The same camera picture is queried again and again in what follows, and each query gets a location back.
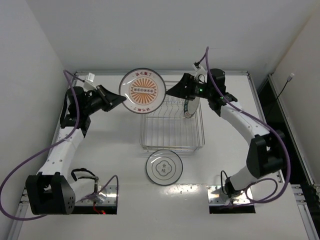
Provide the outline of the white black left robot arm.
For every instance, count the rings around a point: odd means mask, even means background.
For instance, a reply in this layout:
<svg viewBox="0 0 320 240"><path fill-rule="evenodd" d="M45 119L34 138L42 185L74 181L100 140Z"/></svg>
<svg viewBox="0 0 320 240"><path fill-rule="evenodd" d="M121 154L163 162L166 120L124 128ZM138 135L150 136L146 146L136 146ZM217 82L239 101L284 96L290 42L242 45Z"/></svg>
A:
<svg viewBox="0 0 320 240"><path fill-rule="evenodd" d="M77 202L96 196L99 178L81 176L69 183L68 176L74 175L70 166L90 127L90 116L109 112L124 101L126 97L102 85L88 91L81 86L66 91L57 141L44 165L25 182L34 215L69 215Z"/></svg>

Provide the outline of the metal wire dish rack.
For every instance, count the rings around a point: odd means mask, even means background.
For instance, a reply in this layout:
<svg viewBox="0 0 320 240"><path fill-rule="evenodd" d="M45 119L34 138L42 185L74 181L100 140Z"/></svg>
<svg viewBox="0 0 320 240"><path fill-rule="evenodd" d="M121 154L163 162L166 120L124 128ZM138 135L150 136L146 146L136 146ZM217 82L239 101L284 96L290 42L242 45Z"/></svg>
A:
<svg viewBox="0 0 320 240"><path fill-rule="evenodd" d="M191 101L191 107L194 113L187 110L184 99L167 95L157 110L143 114L139 139L142 149L184 153L201 149L205 145L205 133L200 100Z"/></svg>

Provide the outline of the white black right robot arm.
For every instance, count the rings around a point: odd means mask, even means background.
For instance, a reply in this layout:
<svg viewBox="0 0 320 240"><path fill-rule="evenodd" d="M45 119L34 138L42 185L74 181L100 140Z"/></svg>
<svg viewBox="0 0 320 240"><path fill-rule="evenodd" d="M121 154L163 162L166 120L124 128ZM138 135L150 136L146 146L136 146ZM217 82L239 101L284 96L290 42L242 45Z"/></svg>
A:
<svg viewBox="0 0 320 240"><path fill-rule="evenodd" d="M231 124L248 143L245 166L227 177L222 188L231 198L263 177L283 168L290 171L291 167L283 133L245 112L238 99L227 92L225 75L223 70L212 68L207 72L207 81L200 82L196 75L184 73L166 94L188 101L206 99L210 109Z"/></svg>

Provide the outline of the green rim lettered plate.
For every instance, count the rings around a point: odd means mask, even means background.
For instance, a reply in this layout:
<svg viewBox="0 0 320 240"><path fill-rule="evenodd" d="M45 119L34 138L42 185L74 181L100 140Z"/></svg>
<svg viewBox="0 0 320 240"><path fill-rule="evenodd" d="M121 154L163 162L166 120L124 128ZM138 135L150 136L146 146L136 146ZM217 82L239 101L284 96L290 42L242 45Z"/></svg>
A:
<svg viewBox="0 0 320 240"><path fill-rule="evenodd" d="M183 112L184 112L184 116L187 119L190 119L196 113L199 103L200 103L199 97L196 97L193 100L186 99L184 101Z"/></svg>

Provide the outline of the orange sunburst plate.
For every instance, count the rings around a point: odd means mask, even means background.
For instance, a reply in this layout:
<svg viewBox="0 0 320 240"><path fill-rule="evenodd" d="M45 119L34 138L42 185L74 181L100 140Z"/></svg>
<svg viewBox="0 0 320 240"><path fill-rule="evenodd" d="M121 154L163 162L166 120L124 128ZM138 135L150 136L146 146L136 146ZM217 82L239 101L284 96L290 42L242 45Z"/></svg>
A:
<svg viewBox="0 0 320 240"><path fill-rule="evenodd" d="M118 92L126 97L123 106L135 114L156 111L166 98L166 84L159 73L149 68L129 71L120 81Z"/></svg>

